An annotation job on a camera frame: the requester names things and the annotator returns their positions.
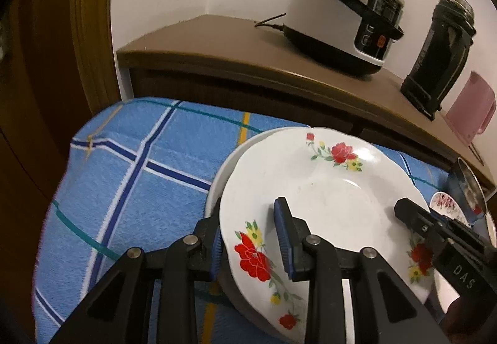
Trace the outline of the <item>pink electric kettle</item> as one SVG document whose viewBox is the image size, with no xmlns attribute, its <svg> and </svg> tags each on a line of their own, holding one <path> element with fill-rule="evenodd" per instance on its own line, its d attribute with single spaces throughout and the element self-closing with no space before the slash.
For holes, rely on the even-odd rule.
<svg viewBox="0 0 497 344">
<path fill-rule="evenodd" d="M 480 74 L 472 71 L 444 119 L 460 141 L 470 145 L 476 135 L 487 129 L 495 111 L 494 90 Z"/>
</svg>

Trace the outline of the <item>brown wooden door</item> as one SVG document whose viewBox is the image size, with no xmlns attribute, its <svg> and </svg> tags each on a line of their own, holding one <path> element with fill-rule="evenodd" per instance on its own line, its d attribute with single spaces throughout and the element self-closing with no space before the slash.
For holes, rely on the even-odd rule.
<svg viewBox="0 0 497 344">
<path fill-rule="evenodd" d="M 1 0 L 1 340 L 34 341 L 42 224 L 76 131 L 118 102 L 110 0 Z"/>
</svg>

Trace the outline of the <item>white black rice cooker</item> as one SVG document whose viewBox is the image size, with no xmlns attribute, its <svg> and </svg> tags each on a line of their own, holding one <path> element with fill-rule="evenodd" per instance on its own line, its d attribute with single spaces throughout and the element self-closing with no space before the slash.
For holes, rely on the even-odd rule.
<svg viewBox="0 0 497 344">
<path fill-rule="evenodd" d="M 317 62 L 356 77 L 381 70 L 404 35 L 404 0 L 290 0 L 283 34 Z"/>
</svg>

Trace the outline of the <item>plain white plate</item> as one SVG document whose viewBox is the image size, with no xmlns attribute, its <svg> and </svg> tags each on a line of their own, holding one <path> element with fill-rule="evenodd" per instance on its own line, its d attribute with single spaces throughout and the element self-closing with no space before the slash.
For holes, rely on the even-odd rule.
<svg viewBox="0 0 497 344">
<path fill-rule="evenodd" d="M 214 181 L 212 182 L 210 192 L 207 195 L 205 209 L 206 218 L 218 210 L 224 188 L 226 187 L 227 181 L 230 178 L 230 175 L 232 175 L 232 172 L 234 171 L 241 156 L 254 144 L 257 144 L 267 139 L 274 133 L 285 129 L 289 128 L 270 129 L 262 132 L 261 134 L 255 135 L 249 138 L 246 142 L 241 143 L 241 145 L 227 157 L 217 172 Z M 294 328 L 292 334 L 283 333 L 284 330 L 282 326 L 274 327 L 271 325 L 271 323 L 268 322 L 258 311 L 256 311 L 247 299 L 244 298 L 235 282 L 234 276 L 232 276 L 226 253 L 221 255 L 221 268 L 217 278 L 223 292 L 227 294 L 227 297 L 235 306 L 235 309 L 244 315 L 251 323 L 258 326 L 262 331 L 273 337 L 277 337 L 282 341 L 288 343 L 298 343 L 298 334 L 302 335 L 303 331 L 300 331 L 298 328 Z"/>
</svg>

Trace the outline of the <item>white plate red flowers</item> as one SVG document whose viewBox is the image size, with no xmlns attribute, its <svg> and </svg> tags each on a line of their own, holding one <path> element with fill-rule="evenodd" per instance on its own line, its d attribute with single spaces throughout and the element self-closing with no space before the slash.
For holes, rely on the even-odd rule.
<svg viewBox="0 0 497 344">
<path fill-rule="evenodd" d="M 285 273 L 273 204 L 337 248 L 375 248 L 420 300 L 434 283 L 420 269 L 420 240 L 395 217 L 401 198 L 426 201 L 404 169 L 377 147 L 332 129 L 290 127 L 251 146 L 221 196 L 219 220 L 232 276 L 250 305 L 283 333 L 305 334 L 308 284 Z"/>
</svg>

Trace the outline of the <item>black thermos flask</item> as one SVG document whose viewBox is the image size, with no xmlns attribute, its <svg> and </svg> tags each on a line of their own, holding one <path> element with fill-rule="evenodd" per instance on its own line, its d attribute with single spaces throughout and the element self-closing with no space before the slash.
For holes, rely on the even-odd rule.
<svg viewBox="0 0 497 344">
<path fill-rule="evenodd" d="M 476 34 L 474 11 L 467 0 L 439 0 L 417 60 L 400 88 L 429 120 L 460 76 Z"/>
</svg>

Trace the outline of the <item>steel enamel bowl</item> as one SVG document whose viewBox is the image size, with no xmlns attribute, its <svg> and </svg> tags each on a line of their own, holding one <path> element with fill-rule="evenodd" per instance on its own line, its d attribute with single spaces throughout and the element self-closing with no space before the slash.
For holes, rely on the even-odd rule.
<svg viewBox="0 0 497 344">
<path fill-rule="evenodd" d="M 482 187 L 462 157 L 457 158 L 448 173 L 446 191 L 457 202 L 470 224 L 486 215 L 488 208 Z"/>
</svg>

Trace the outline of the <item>white dish pink pattern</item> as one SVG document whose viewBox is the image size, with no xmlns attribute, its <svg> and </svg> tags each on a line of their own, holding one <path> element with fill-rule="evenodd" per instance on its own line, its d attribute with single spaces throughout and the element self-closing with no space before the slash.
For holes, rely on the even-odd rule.
<svg viewBox="0 0 497 344">
<path fill-rule="evenodd" d="M 456 219 L 469 226 L 469 222 L 458 203 L 446 192 L 435 192 L 431 197 L 430 208 L 447 218 Z"/>
</svg>

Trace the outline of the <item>blue plaid cloth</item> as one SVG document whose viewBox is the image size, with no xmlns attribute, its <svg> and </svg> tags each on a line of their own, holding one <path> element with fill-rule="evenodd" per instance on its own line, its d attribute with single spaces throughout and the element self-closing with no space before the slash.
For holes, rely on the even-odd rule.
<svg viewBox="0 0 497 344">
<path fill-rule="evenodd" d="M 159 249 L 194 228 L 227 157 L 286 121 L 147 97 L 104 109 L 72 138 L 34 276 L 35 338 L 51 340 L 133 244 Z"/>
</svg>

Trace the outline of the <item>brown wooden cabinet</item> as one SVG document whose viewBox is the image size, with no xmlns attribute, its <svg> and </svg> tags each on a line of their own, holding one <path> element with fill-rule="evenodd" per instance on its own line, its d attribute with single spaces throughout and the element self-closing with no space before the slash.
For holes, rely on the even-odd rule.
<svg viewBox="0 0 497 344">
<path fill-rule="evenodd" d="M 337 129 L 448 169 L 470 164 L 483 188 L 496 174 L 437 118 L 429 120 L 381 70 L 361 78 L 300 54 L 250 20 L 198 16 L 144 35 L 117 53 L 138 97 L 169 97 Z"/>
</svg>

